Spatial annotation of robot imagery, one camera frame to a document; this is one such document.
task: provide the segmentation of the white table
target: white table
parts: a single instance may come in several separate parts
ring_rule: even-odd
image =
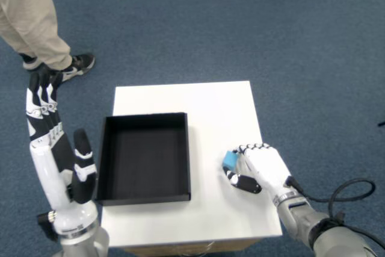
[[[188,114],[191,201],[105,206],[111,247],[257,239],[282,234],[265,192],[233,188],[221,162],[239,144],[261,142],[250,83],[117,87],[114,116]]]

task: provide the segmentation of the shoe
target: shoe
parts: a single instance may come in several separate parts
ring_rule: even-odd
[[[37,57],[30,57],[27,54],[20,54],[20,56],[23,58],[23,68],[26,70],[35,70],[43,63]]]
[[[72,63],[66,69],[61,70],[63,73],[63,82],[72,79],[76,75],[87,73],[95,63],[95,57],[92,54],[81,54],[72,57]]]

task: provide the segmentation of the small blue object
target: small blue object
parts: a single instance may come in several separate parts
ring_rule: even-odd
[[[229,168],[231,171],[235,172],[236,161],[238,160],[238,155],[236,153],[227,151],[226,156],[224,156],[222,166]]]

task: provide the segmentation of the blue carpet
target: blue carpet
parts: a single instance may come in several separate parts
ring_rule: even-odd
[[[384,0],[54,3],[72,53],[97,57],[88,75],[59,92],[65,130],[84,127],[96,156],[115,86],[249,79],[263,139],[303,187],[328,196],[347,179],[375,180],[374,196],[337,208],[348,224],[385,235],[385,128],[376,127],[385,120]],[[0,56],[0,256],[50,256],[58,246],[35,222],[49,206],[28,150],[29,74],[2,40]],[[285,233],[212,256],[311,255]],[[127,254],[113,249],[110,256]]]

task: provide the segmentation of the open box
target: open box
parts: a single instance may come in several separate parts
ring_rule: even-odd
[[[98,172],[104,206],[190,200],[187,114],[106,117]]]

